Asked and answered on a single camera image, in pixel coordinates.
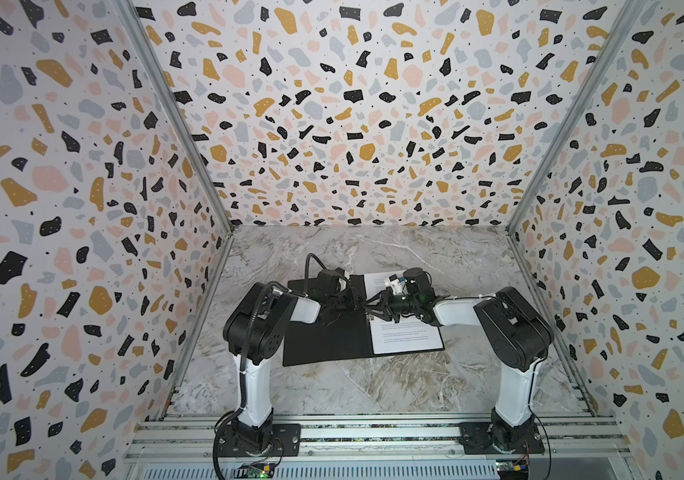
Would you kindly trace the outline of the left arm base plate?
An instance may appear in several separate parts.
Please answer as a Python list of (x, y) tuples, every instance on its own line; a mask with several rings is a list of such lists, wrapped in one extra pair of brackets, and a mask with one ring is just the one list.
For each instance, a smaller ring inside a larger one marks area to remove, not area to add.
[(300, 423), (268, 424), (252, 427), (242, 422), (226, 426), (216, 441), (219, 458), (283, 456), (297, 457), (301, 445)]

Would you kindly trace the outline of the text page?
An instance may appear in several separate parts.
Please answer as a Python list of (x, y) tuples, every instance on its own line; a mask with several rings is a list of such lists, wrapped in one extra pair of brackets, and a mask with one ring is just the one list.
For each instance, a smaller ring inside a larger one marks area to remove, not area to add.
[[(365, 274), (363, 282), (366, 301), (385, 289), (385, 280), (390, 275), (400, 275), (403, 272)], [(437, 321), (434, 324), (425, 324), (411, 317), (395, 323), (374, 318), (367, 312), (366, 316), (373, 354), (376, 356), (442, 351), (445, 348)]]

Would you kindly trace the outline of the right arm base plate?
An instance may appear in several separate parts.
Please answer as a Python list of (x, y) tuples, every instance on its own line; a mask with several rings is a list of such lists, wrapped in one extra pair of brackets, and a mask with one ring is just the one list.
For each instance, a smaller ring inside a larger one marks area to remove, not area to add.
[(544, 434), (527, 422), (510, 427), (504, 421), (463, 422), (459, 424), (459, 443), (467, 455), (544, 454)]

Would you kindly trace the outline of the orange black file folder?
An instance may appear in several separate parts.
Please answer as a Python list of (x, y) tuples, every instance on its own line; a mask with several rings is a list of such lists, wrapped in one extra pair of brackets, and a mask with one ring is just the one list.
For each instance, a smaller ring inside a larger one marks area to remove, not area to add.
[(361, 310), (325, 312), (312, 324), (291, 322), (283, 347), (285, 366), (382, 357), (373, 354), (369, 322)]

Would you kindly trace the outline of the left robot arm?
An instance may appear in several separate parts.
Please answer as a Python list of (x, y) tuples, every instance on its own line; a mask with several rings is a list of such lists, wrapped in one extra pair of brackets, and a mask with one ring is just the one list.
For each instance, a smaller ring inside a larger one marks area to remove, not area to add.
[(342, 269), (254, 284), (226, 322), (223, 336), (238, 375), (238, 406), (226, 431), (260, 449), (273, 435), (271, 362), (298, 366), (350, 359), (368, 348), (365, 286)]

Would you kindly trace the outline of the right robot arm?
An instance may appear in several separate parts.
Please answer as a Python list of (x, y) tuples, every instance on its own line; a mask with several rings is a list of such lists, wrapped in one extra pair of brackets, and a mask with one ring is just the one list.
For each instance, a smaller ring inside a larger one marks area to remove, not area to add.
[(501, 362), (501, 383), (491, 412), (488, 436), (510, 451), (536, 431), (531, 400), (538, 365), (548, 357), (551, 327), (513, 287), (494, 294), (445, 296), (435, 292), (432, 276), (415, 267), (402, 273), (362, 277), (368, 315), (383, 322), (417, 319), (431, 327), (480, 327)]

